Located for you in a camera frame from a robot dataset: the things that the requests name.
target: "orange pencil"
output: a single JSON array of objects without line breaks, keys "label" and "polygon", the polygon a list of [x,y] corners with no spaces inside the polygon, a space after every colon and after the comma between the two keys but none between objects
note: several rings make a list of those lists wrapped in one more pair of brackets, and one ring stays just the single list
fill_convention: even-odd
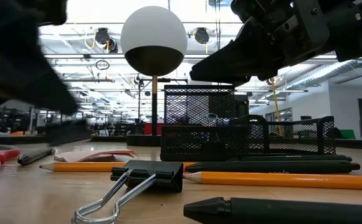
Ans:
[{"label": "orange pencil", "polygon": [[[194,162],[184,162],[183,171]],[[39,166],[55,172],[111,172],[113,167],[123,167],[125,162],[54,162]]]},{"label": "orange pencil", "polygon": [[361,189],[362,176],[318,174],[258,174],[237,172],[196,172],[184,179],[201,184],[254,185],[276,187],[320,187]]}]

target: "desk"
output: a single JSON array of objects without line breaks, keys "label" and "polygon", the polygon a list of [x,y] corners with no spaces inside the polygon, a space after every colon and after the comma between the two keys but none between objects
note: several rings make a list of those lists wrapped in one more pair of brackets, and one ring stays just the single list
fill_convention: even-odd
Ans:
[{"label": "desk", "polygon": [[[19,146],[24,151],[42,145]],[[125,149],[125,143],[86,142],[81,146],[67,146],[61,151]],[[157,147],[128,147],[136,150],[139,159],[158,160]],[[339,154],[351,156],[362,166],[362,150],[338,149]],[[110,173],[55,173],[38,168],[52,162],[43,158],[27,167],[15,161],[6,162],[0,173],[0,224],[70,223],[76,209],[94,202],[114,184]],[[355,172],[362,175],[362,169]],[[126,187],[120,189],[116,198]],[[119,224],[196,223],[183,217],[183,205],[213,197],[250,197],[282,200],[310,200],[362,204],[362,190],[308,189],[291,187],[250,187],[230,185],[201,185],[184,180],[183,192],[161,194],[145,192],[121,210]],[[108,216],[114,199],[104,209],[92,215]]]}]

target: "desk surface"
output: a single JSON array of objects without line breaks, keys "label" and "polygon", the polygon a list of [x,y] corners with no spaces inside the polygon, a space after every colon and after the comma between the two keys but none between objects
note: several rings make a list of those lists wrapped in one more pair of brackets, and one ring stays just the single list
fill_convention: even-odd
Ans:
[{"label": "desk surface", "polygon": [[[43,147],[43,144],[20,146],[23,151]],[[86,142],[80,146],[59,148],[61,151],[125,149],[125,143]],[[139,159],[158,160],[156,147],[128,147],[138,152]],[[338,149],[338,154],[351,156],[362,166],[362,150]],[[76,209],[94,202],[114,184],[110,173],[59,173],[38,168],[50,163],[46,157],[26,167],[15,161],[6,162],[0,173],[0,224],[70,223]],[[362,175],[362,169],[355,172]],[[251,187],[201,185],[184,180],[183,192],[155,195],[145,192],[121,210],[122,223],[196,223],[183,217],[183,205],[213,197],[250,197],[282,200],[308,200],[362,204],[362,190],[309,189],[291,187]],[[116,198],[126,190],[123,187]],[[94,218],[108,216],[113,198]]]}]

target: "spherical lamp shade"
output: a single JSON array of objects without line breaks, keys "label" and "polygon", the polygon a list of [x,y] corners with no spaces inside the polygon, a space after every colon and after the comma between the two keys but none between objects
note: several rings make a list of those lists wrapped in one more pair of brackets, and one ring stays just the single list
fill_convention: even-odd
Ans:
[{"label": "spherical lamp shade", "polygon": [[121,48],[126,61],[148,76],[167,75],[182,62],[188,40],[182,22],[168,9],[148,6],[125,21]]}]

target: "green object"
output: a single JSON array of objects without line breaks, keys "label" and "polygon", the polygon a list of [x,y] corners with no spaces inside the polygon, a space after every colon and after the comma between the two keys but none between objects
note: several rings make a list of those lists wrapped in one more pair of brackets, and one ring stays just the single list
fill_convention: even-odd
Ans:
[{"label": "green object", "polygon": [[341,133],[342,136],[344,136],[344,138],[355,139],[354,130],[352,130],[352,129],[350,129],[350,130],[340,130],[340,133]]}]

